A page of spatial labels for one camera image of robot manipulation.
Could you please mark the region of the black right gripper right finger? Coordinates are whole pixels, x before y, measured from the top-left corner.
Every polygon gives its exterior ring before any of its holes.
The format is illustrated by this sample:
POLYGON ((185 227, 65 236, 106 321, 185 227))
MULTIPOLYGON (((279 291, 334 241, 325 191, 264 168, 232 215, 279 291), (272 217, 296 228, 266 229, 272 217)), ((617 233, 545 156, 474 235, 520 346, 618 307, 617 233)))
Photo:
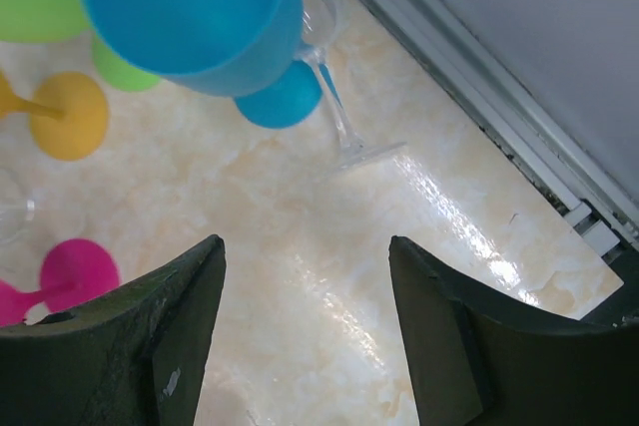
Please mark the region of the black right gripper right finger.
POLYGON ((638 290, 583 319, 517 300, 404 236, 393 297, 422 425, 634 425, 638 290))

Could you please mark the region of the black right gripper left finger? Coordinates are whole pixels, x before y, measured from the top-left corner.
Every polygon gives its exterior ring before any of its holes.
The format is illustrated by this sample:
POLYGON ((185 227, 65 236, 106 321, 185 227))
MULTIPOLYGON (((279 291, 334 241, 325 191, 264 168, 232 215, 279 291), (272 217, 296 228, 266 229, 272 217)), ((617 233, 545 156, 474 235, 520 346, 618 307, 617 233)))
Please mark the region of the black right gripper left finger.
POLYGON ((194 424, 225 275, 211 235, 101 297, 2 328, 2 424, 194 424))

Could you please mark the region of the magenta wine glass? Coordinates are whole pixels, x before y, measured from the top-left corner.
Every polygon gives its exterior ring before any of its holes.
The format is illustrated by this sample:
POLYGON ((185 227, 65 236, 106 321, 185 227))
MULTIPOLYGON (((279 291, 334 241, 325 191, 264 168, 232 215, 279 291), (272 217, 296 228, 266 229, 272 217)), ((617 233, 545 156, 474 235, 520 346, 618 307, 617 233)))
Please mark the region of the magenta wine glass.
POLYGON ((1 283, 1 325, 22 322, 34 306, 61 312, 110 292, 121 284, 112 256, 96 242, 72 238, 46 254, 39 275, 39 289, 25 292, 1 283))

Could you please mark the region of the clear wine glass back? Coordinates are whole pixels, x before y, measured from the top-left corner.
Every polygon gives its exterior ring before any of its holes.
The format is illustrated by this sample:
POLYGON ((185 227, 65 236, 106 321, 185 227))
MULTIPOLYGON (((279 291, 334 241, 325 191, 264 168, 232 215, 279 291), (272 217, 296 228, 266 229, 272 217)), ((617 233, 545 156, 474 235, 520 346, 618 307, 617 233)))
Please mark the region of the clear wine glass back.
POLYGON ((19 237, 35 215, 30 192, 8 168, 1 168, 1 244, 19 237))

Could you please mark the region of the clear wine glass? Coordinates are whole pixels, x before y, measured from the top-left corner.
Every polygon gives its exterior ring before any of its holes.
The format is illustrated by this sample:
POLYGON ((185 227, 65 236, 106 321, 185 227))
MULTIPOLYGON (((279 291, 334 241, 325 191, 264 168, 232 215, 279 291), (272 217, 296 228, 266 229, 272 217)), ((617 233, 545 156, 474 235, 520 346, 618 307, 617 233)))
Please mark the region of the clear wine glass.
POLYGON ((8 168, 1 168, 1 244, 19 237, 35 215, 30 192, 8 168))
POLYGON ((327 50, 338 27, 338 0, 303 0, 303 34, 297 58, 306 63, 319 82, 336 127, 339 153, 328 173, 333 176, 395 155, 404 142, 369 146, 355 131, 339 97, 327 61, 327 50))

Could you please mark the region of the yellow wine glass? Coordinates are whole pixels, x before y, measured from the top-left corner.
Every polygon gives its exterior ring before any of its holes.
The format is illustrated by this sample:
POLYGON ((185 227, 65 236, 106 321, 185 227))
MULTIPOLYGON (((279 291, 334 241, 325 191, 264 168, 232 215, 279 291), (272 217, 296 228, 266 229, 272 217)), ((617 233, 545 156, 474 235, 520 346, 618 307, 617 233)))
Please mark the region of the yellow wine glass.
POLYGON ((105 140, 109 104, 100 85, 79 72, 62 72, 44 80, 32 99, 18 96, 1 77, 1 116, 25 113, 31 136, 48 156, 78 161, 94 153, 105 140))

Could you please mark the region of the blue wine glass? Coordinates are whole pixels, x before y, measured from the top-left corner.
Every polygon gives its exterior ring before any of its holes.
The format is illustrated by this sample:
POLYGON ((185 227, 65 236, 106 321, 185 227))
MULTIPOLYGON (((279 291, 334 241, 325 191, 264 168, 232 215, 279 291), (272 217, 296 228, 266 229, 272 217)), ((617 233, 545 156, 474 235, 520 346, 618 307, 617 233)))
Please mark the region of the blue wine glass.
POLYGON ((128 64, 231 98, 257 126, 295 126, 320 102, 299 59, 303 0, 82 1, 98 37, 128 64))

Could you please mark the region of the green wine glass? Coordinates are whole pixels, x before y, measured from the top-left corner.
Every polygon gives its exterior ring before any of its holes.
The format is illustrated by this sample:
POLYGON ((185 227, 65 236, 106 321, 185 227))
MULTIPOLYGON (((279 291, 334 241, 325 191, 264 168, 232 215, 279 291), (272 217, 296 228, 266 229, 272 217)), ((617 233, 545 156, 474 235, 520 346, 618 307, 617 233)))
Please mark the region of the green wine glass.
POLYGON ((45 45, 91 34, 91 61, 100 77, 124 92, 143 92, 160 78, 137 69, 115 54, 89 25, 81 0, 1 0, 1 41, 36 44, 35 58, 13 66, 16 80, 35 82, 55 72, 45 45))

